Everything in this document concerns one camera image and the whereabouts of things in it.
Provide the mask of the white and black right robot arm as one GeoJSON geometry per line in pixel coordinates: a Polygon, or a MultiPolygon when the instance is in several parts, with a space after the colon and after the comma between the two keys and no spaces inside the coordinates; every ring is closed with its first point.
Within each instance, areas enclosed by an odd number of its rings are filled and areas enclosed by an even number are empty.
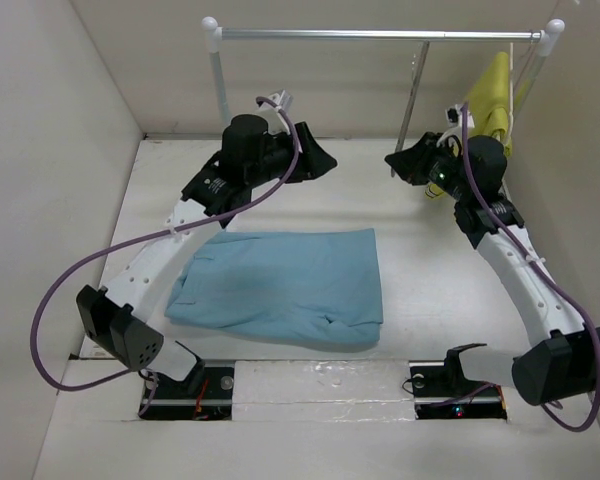
{"type": "Polygon", "coordinates": [[[454,201],[454,217],[474,250],[489,264],[513,302],[530,348],[498,351],[484,344],[451,349],[442,381],[463,394],[478,381],[513,387],[530,405],[598,388],[600,327],[589,334],[582,315],[547,285],[550,275],[532,247],[524,221],[501,191],[507,159],[488,136],[441,142],[426,133],[413,147],[389,154],[386,163],[411,185],[439,186],[454,201]]]}

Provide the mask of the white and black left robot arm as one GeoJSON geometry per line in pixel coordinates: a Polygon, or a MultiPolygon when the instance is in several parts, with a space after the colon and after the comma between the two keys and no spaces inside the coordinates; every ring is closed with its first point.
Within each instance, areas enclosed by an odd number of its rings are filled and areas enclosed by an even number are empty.
{"type": "Polygon", "coordinates": [[[255,188],[315,180],[336,165],[304,122],[289,126],[278,112],[234,117],[220,149],[182,189],[164,231],[116,277],[78,293],[86,336],[130,371],[150,371],[181,396],[196,394],[204,362],[150,326],[157,303],[193,254],[254,206],[255,188]]]}

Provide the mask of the silver metal hanger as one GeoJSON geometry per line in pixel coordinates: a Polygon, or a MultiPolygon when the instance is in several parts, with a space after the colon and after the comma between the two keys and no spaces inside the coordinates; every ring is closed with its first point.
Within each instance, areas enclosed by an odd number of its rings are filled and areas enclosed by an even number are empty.
{"type": "Polygon", "coordinates": [[[419,53],[417,54],[417,56],[414,59],[413,69],[412,69],[412,82],[411,82],[411,87],[409,90],[409,98],[407,101],[407,105],[406,105],[406,108],[404,111],[399,134],[397,137],[397,141],[396,141],[396,145],[395,145],[395,149],[394,149],[395,153],[402,151],[404,148],[405,142],[406,142],[407,134],[409,132],[409,127],[411,124],[411,120],[412,120],[412,116],[413,116],[413,112],[414,112],[414,108],[415,108],[415,104],[416,104],[417,95],[419,92],[421,79],[423,76],[425,64],[426,64],[428,53],[429,53],[429,49],[430,49],[430,42],[424,41],[421,44],[419,53]]]}

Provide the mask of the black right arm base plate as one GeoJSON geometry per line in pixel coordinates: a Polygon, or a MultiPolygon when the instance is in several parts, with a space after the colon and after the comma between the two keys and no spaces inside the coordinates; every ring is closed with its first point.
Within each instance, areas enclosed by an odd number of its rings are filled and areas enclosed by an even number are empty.
{"type": "Polygon", "coordinates": [[[439,361],[410,361],[403,390],[414,401],[417,420],[506,420],[500,388],[456,376],[439,361]]]}

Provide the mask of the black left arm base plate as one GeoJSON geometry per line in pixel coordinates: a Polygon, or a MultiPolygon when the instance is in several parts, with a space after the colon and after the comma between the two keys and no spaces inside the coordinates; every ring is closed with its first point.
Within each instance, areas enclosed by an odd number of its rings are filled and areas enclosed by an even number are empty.
{"type": "Polygon", "coordinates": [[[160,380],[154,386],[146,378],[139,417],[148,421],[224,421],[232,416],[235,364],[211,362],[194,393],[160,380]]]}

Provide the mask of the light blue trousers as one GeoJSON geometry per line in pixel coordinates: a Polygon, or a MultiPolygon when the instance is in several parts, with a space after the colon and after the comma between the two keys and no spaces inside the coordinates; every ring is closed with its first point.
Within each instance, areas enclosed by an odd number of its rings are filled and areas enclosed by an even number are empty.
{"type": "Polygon", "coordinates": [[[384,322],[375,232],[222,231],[189,259],[164,315],[251,339],[368,348],[384,322]]]}

